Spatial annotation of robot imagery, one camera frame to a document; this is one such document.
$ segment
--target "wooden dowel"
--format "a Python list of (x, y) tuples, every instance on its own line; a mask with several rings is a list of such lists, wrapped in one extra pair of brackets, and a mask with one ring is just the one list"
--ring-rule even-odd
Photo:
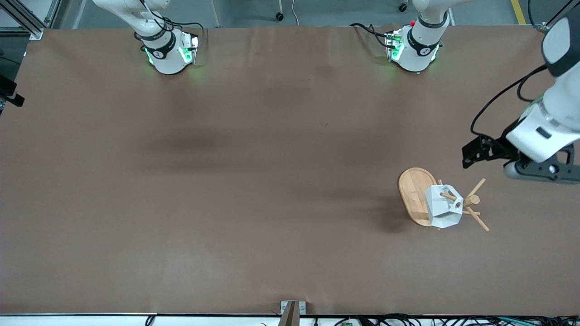
[(490, 228), (487, 227), (485, 223), (483, 223), (483, 221), (479, 218), (479, 216), (477, 216), (477, 214), (475, 214), (475, 212), (471, 209), (471, 207), (467, 207), (467, 211), (471, 214), (471, 216), (475, 219), (475, 221), (477, 221), (477, 223), (481, 225), (481, 227), (485, 230), (485, 232), (490, 231)]
[(479, 188), (481, 188), (481, 186), (483, 185), (483, 183), (484, 183), (484, 182), (485, 182), (485, 179), (481, 179), (481, 180), (479, 181), (479, 183), (478, 183), (478, 184), (477, 184), (477, 185), (476, 185), (476, 186), (473, 188), (473, 190), (472, 190), (472, 191), (470, 191), (470, 192), (469, 192), (469, 195), (467, 195), (467, 196), (469, 197), (469, 196), (471, 196), (471, 195), (475, 195), (475, 192), (476, 192), (477, 190), (479, 190)]
[(456, 200), (457, 199), (457, 197), (452, 196), (450, 194), (446, 194), (446, 193), (440, 193), (439, 195), (441, 195), (442, 197), (445, 197), (445, 198), (449, 198), (450, 200)]
[(468, 196), (467, 198), (465, 198), (465, 200), (463, 200), (463, 207), (469, 207), (472, 205), (477, 205), (479, 204), (480, 199), (478, 195), (471, 195)]

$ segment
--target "wooden cutting board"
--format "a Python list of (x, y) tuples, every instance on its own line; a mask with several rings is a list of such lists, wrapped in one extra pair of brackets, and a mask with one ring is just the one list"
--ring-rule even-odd
[(427, 211), (425, 190), (436, 184), (429, 171), (422, 168), (410, 168), (399, 177), (398, 188), (409, 217), (418, 225), (431, 226)]

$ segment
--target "white polyhedron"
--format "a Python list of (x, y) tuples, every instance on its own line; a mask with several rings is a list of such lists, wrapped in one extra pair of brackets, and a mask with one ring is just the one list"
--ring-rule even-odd
[[(446, 193), (457, 199), (451, 200), (441, 196), (441, 193)], [(434, 227), (450, 227), (456, 225), (461, 220), (463, 215), (463, 197), (452, 186), (434, 185), (425, 190), (425, 198), (427, 199), (427, 211), (429, 212), (429, 221)]]

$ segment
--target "gray floor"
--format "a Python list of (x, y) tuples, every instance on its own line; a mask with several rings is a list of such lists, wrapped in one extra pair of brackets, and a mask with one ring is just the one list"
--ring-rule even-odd
[[(531, 0), (535, 22), (549, 20), (567, 0)], [(527, 0), (520, 0), (527, 18)], [(215, 0), (221, 27), (251, 27), (294, 25), (292, 0), (283, 0), (285, 19), (274, 18), (279, 11), (277, 0)], [(417, 12), (409, 5), (405, 13), (398, 11), (400, 0), (295, 0), (294, 9), (301, 25), (345, 26), (354, 22), (385, 25), (407, 24), (416, 19)], [(173, 0), (163, 15), (173, 21), (197, 21), (206, 27), (216, 27), (210, 0)], [(473, 0), (455, 6), (457, 25), (517, 24), (510, 0)], [(121, 19), (98, 8), (92, 0), (68, 0), (63, 6), (58, 28), (129, 28)], [(27, 38), (1, 37), (0, 49), (5, 57), (21, 61), (28, 44)], [(0, 74), (14, 78), (18, 65), (0, 60)]]

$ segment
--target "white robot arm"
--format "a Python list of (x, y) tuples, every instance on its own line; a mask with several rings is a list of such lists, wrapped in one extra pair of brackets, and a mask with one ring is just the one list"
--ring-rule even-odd
[(176, 74), (193, 63), (198, 39), (168, 23), (157, 11), (171, 0), (93, 0), (118, 16), (137, 33), (149, 62), (163, 74)]
[(401, 68), (422, 71), (435, 59), (439, 42), (449, 26), (449, 8), (471, 0), (413, 0), (419, 17), (387, 36), (387, 56)]
[(464, 146), (464, 168), (507, 158), (504, 171), (510, 178), (580, 183), (580, 166), (574, 165), (574, 142), (580, 140), (580, 8), (548, 30), (542, 54), (554, 85), (499, 139), (480, 135)]

